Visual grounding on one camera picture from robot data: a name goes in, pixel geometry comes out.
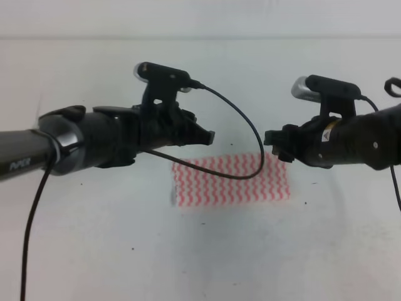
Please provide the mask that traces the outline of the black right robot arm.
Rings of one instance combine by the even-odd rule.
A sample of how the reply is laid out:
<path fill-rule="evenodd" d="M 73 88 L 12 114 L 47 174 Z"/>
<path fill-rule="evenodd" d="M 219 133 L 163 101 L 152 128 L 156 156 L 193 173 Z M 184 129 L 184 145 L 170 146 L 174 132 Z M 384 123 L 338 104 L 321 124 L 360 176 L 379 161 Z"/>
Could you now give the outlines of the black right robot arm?
<path fill-rule="evenodd" d="M 376 171 L 400 164 L 400 106 L 358 115 L 355 102 L 366 100 L 348 82 L 310 75 L 294 83 L 297 99 L 318 103 L 320 112 L 303 125 L 284 125 L 264 134 L 264 145 L 283 162 L 310 167 L 365 164 Z"/>

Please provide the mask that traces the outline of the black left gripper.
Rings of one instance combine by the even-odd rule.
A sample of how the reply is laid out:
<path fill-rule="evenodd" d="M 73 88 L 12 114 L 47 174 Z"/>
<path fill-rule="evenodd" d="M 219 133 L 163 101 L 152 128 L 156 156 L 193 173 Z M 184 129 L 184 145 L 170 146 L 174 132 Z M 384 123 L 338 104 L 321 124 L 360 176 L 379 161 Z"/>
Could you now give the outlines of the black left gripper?
<path fill-rule="evenodd" d="M 132 147 L 165 147 L 211 145 L 215 132 L 196 124 L 195 114 L 175 104 L 172 110 L 154 105 L 150 114 L 142 113 L 141 105 L 131 107 L 135 114 Z"/>

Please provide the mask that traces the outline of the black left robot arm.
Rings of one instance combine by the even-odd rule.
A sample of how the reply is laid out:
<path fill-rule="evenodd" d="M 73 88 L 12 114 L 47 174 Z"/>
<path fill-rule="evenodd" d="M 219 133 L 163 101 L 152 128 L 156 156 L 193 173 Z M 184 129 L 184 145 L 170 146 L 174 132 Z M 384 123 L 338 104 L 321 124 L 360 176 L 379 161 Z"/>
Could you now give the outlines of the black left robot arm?
<path fill-rule="evenodd" d="M 137 154 L 165 146 L 211 145 L 214 132 L 178 104 L 165 108 L 74 105 L 42 115 L 35 129 L 1 132 L 1 179 L 50 168 L 55 176 L 131 166 Z"/>

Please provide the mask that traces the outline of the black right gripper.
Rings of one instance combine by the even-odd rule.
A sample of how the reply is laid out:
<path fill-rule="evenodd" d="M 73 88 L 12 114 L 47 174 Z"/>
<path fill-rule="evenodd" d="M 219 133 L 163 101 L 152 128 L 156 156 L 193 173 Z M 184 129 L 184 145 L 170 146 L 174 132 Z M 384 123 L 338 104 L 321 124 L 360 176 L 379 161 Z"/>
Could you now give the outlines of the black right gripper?
<path fill-rule="evenodd" d="M 263 144 L 272 146 L 272 154 L 282 162 L 297 160 L 309 167 L 332 168 L 317 153 L 323 130 L 331 121 L 331 117 L 315 116 L 300 126 L 286 124 L 281 130 L 265 131 Z"/>

